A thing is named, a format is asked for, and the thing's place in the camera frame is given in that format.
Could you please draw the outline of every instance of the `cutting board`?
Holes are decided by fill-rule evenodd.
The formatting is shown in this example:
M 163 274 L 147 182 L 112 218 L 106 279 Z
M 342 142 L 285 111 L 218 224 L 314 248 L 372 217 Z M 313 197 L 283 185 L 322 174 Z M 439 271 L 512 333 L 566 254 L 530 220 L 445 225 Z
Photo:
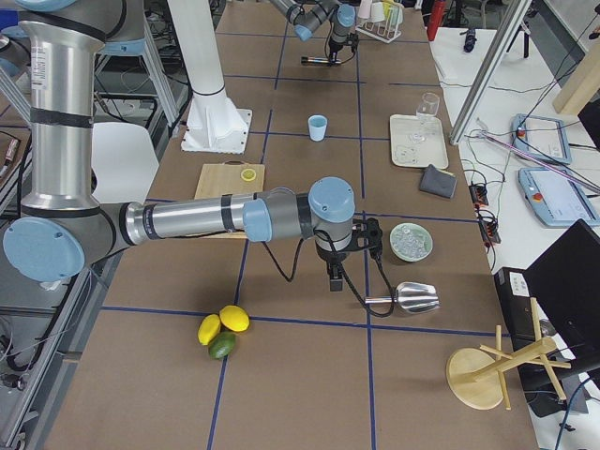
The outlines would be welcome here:
M 251 169 L 256 178 L 246 181 L 242 172 Z M 222 164 L 204 164 L 194 199 L 213 199 L 225 194 L 248 194 L 262 192 L 264 184 L 264 165 L 247 164 L 245 162 L 224 162 Z M 244 232 L 228 232 L 217 234 L 216 238 L 246 239 Z

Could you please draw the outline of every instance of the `yellow ring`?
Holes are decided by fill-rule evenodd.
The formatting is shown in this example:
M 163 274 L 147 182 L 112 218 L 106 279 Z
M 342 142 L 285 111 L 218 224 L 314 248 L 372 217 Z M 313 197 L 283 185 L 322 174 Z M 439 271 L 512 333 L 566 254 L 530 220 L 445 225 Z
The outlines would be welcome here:
M 256 171 L 254 169 L 244 169 L 240 176 L 244 181 L 254 181 L 256 180 Z

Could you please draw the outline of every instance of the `red object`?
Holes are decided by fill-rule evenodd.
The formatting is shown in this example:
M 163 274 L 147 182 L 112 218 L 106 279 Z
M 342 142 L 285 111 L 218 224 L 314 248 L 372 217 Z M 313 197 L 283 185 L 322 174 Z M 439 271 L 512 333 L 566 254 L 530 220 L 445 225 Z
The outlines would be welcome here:
M 431 16 L 429 16 L 429 23 L 427 24 L 427 38 L 429 39 L 429 42 L 435 39 L 440 23 L 442 23 L 445 8 L 446 0 L 435 0 L 433 8 L 431 9 Z

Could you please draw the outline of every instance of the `computer monitor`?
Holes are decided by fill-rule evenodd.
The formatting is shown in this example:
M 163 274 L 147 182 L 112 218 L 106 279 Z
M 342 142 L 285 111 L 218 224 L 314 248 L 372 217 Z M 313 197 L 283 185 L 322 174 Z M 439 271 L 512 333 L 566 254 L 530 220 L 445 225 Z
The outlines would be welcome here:
M 555 370 L 559 379 L 588 372 L 600 380 L 599 265 L 600 237 L 578 220 L 523 273 L 530 295 L 576 357 L 570 369 Z M 539 370 L 519 373 L 526 391 L 549 383 Z

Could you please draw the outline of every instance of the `clear glass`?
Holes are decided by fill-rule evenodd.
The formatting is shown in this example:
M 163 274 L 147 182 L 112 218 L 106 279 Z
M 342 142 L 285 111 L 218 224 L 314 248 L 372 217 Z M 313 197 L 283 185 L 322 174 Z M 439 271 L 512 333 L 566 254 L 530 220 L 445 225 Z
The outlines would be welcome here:
M 426 92 L 421 97 L 419 105 L 416 107 L 416 116 L 419 118 L 418 129 L 411 133 L 409 138 L 414 143 L 422 143 L 427 137 L 425 128 L 427 121 L 435 117 L 440 109 L 440 98 L 432 92 Z

